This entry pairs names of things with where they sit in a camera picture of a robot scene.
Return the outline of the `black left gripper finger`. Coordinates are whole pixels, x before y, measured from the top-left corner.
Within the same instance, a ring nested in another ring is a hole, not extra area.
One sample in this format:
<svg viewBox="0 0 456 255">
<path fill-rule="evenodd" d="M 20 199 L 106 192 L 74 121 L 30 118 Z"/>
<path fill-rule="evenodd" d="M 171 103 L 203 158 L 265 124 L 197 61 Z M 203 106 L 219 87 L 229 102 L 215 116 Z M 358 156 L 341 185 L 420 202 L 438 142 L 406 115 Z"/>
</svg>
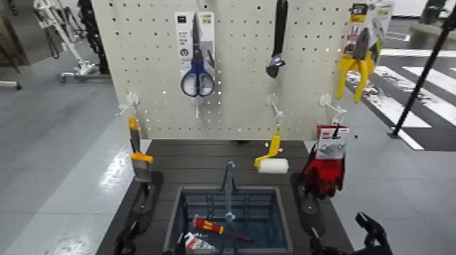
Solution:
<svg viewBox="0 0 456 255">
<path fill-rule="evenodd" d="M 114 255 L 135 255 L 135 239 L 139 232 L 138 221 L 135 220 L 126 227 L 116 238 Z"/>
</svg>

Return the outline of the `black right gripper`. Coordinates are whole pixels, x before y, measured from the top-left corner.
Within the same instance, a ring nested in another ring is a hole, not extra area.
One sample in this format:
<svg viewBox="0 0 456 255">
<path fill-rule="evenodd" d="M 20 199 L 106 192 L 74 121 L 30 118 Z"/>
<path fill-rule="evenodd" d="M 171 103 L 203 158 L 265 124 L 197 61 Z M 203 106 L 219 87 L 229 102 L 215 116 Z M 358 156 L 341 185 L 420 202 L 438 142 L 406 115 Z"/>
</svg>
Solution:
<svg viewBox="0 0 456 255">
<path fill-rule="evenodd" d="M 367 234 L 364 238 L 365 247 L 353 252 L 343 252 L 329 246 L 322 246 L 317 231 L 311 227 L 309 231 L 310 251 L 312 255 L 392 255 L 392 251 L 385 247 L 387 235 L 385 229 L 373 218 L 364 212 L 358 212 L 355 217 L 358 225 Z"/>
</svg>

